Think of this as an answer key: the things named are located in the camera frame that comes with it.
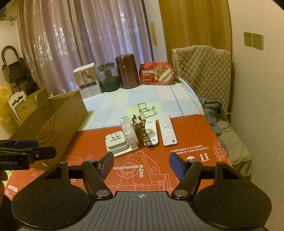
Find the person's left hand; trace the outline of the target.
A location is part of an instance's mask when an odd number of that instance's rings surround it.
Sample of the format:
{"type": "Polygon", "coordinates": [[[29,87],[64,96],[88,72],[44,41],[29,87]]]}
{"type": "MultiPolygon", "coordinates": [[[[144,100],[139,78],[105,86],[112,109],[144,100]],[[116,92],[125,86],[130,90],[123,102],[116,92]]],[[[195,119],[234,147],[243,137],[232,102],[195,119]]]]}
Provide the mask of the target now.
{"type": "Polygon", "coordinates": [[[4,197],[4,191],[5,191],[5,186],[4,186],[4,181],[8,179],[8,175],[5,171],[1,170],[0,171],[0,199],[2,201],[2,198],[4,197]]]}

